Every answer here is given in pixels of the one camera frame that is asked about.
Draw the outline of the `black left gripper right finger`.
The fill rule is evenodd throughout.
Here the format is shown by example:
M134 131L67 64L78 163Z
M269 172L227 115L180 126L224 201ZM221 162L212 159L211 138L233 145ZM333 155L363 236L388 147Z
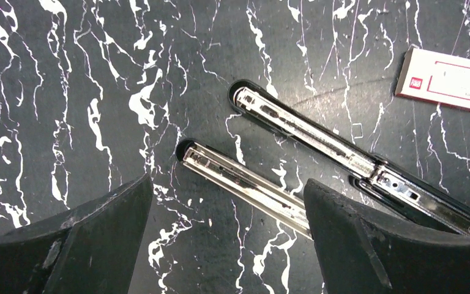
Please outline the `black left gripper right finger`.
M470 293L470 236L393 217L315 179L303 195L329 293Z

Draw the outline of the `red white staple box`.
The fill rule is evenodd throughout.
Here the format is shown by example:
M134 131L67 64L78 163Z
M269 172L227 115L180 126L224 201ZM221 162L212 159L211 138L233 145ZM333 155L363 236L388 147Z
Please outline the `red white staple box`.
M470 110L470 59L411 47L394 94Z

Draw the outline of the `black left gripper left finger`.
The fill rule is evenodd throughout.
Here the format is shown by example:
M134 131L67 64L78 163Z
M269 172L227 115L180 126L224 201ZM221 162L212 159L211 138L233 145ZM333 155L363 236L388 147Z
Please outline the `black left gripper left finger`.
M127 293L152 197L143 175L0 235L0 293Z

